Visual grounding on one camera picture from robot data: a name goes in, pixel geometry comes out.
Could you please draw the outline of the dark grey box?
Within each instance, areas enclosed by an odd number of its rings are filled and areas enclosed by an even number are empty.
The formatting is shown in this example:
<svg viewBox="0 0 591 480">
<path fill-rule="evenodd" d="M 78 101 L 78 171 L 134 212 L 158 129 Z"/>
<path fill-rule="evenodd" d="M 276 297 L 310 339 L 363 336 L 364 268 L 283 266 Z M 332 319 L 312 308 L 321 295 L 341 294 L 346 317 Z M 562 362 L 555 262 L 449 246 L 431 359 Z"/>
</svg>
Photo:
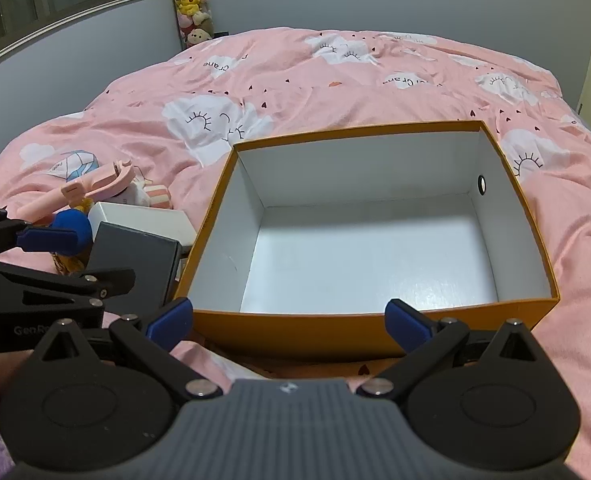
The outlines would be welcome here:
<svg viewBox="0 0 591 480">
<path fill-rule="evenodd" d="M 183 246 L 177 240 L 102 222 L 86 270 L 132 269 L 133 287 L 125 295 L 106 299 L 105 310 L 144 318 L 173 296 L 181 255 Z"/>
</svg>

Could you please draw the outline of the white glasses case box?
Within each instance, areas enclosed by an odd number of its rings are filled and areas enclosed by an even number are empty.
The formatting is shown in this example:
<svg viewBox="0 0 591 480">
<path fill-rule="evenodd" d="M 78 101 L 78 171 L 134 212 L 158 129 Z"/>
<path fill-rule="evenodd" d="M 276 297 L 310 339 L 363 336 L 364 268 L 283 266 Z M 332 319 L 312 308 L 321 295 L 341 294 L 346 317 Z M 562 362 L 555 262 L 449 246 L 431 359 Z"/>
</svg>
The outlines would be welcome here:
<svg viewBox="0 0 591 480">
<path fill-rule="evenodd" d="M 186 214 L 175 209 L 100 202 L 90 208 L 87 219 L 93 238 L 102 222 L 177 240 L 184 248 L 192 247 L 197 236 Z"/>
</svg>

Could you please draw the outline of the orange cardboard box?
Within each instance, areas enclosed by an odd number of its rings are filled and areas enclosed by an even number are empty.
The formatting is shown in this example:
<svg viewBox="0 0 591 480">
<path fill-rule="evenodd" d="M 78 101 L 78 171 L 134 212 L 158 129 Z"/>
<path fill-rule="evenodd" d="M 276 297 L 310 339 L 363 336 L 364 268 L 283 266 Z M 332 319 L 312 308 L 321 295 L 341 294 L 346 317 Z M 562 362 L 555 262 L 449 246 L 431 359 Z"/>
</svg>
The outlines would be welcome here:
<svg viewBox="0 0 591 480">
<path fill-rule="evenodd" d="M 388 358 L 399 299 L 475 330 L 535 326 L 560 299 L 542 235 L 486 124 L 274 136 L 228 155 L 177 292 L 241 356 Z"/>
</svg>

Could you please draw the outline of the white cat plush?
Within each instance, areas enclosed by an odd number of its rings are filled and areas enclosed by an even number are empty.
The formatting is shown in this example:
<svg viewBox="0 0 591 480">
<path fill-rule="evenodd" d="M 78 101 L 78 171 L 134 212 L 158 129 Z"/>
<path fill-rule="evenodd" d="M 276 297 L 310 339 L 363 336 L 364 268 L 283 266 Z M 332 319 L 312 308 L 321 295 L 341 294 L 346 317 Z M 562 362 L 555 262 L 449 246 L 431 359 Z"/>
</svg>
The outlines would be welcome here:
<svg viewBox="0 0 591 480">
<path fill-rule="evenodd" d="M 159 209 L 173 208 L 169 189 L 165 185 L 146 179 L 140 174 L 136 174 L 131 183 L 121 193 L 107 198 L 107 202 Z"/>
</svg>

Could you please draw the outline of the brown bear plush blue cap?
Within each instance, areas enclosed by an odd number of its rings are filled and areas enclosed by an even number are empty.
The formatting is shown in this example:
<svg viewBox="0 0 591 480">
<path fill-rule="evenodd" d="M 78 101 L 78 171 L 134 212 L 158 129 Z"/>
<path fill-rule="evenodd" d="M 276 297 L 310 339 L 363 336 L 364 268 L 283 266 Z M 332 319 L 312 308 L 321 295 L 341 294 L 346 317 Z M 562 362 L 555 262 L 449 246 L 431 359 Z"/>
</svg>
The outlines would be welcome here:
<svg viewBox="0 0 591 480">
<path fill-rule="evenodd" d="M 50 225 L 56 231 L 50 241 L 50 253 L 62 275 L 86 268 L 93 246 L 93 230 L 88 220 L 93 205 L 90 198 L 84 198 L 79 205 L 59 211 Z"/>
</svg>

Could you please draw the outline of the pink phone holder stick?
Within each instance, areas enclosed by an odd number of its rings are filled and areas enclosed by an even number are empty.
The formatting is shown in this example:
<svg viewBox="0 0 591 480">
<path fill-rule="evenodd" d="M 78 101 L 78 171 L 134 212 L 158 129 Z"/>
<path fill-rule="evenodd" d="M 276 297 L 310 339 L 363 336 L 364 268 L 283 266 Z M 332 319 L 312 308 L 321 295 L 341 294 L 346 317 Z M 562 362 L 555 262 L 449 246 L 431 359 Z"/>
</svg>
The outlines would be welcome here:
<svg viewBox="0 0 591 480">
<path fill-rule="evenodd" d="M 134 177 L 132 162 L 118 160 L 41 195 L 33 202 L 20 207 L 16 217 L 29 223 L 49 220 L 62 208 L 78 206 L 86 198 L 100 202 L 122 193 Z"/>
</svg>

